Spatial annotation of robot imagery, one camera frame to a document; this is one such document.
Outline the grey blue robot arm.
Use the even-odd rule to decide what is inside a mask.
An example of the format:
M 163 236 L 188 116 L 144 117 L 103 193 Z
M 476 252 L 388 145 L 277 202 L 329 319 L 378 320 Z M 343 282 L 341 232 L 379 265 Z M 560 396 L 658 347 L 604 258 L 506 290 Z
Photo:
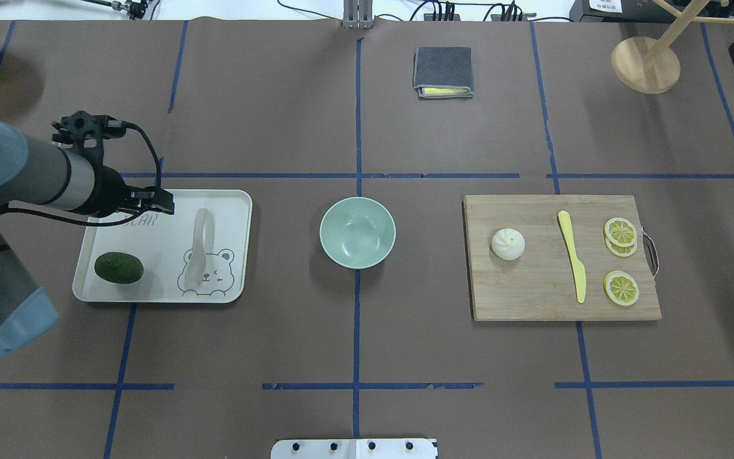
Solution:
M 138 125 L 79 111 L 54 122 L 52 142 L 41 142 L 0 121 L 0 215 L 33 217 L 99 227 L 124 213 L 131 222 L 146 212 L 171 215 L 174 197 L 161 186 L 154 146 Z M 104 142 L 136 131 L 155 164 L 152 186 L 134 187 L 104 164 Z M 44 289 L 0 233 L 0 356 L 32 342 L 58 322 Z

